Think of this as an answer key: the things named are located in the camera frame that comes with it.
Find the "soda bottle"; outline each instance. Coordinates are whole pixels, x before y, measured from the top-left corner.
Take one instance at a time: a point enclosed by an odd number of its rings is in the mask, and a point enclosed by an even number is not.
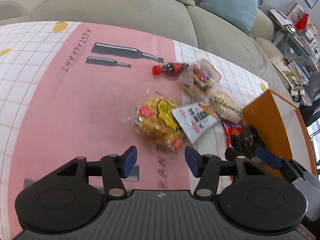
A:
[[[152,73],[155,76],[160,75],[161,73],[166,74],[166,75],[172,75],[176,76],[179,75],[183,70],[187,69],[189,64],[187,63],[173,63],[169,62],[168,64],[165,65],[155,65],[152,68]]]

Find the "metal pivot bolt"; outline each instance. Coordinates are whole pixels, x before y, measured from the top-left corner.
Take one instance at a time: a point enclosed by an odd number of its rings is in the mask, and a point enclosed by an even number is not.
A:
[[[113,197],[120,197],[124,194],[124,190],[120,189],[120,188],[113,188],[111,190],[109,190],[109,195],[113,196]]]
[[[198,189],[196,193],[200,197],[209,197],[212,195],[212,191],[207,188]]]

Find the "clear plastic container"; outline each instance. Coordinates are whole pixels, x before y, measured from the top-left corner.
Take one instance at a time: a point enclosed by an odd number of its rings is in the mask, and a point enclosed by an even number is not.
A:
[[[212,88],[221,79],[220,73],[206,59],[190,64],[180,74],[180,85],[195,99],[205,100]]]

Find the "red bottle cap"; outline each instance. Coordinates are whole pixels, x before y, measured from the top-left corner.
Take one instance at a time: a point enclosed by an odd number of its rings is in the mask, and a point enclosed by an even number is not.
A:
[[[155,76],[160,75],[160,74],[162,73],[162,67],[161,67],[160,65],[155,65],[155,66],[153,66],[153,68],[152,68],[152,73],[153,73],[153,75],[155,75]]]

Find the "white snack package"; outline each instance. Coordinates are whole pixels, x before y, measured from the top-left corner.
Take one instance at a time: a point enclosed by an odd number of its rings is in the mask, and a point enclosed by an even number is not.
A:
[[[241,107],[236,103],[233,97],[225,92],[218,91],[210,96],[212,109],[221,118],[228,121],[239,123],[242,119]]]
[[[205,102],[173,108],[171,113],[192,144],[208,128],[213,127],[218,122],[218,119],[214,117],[214,113]]]

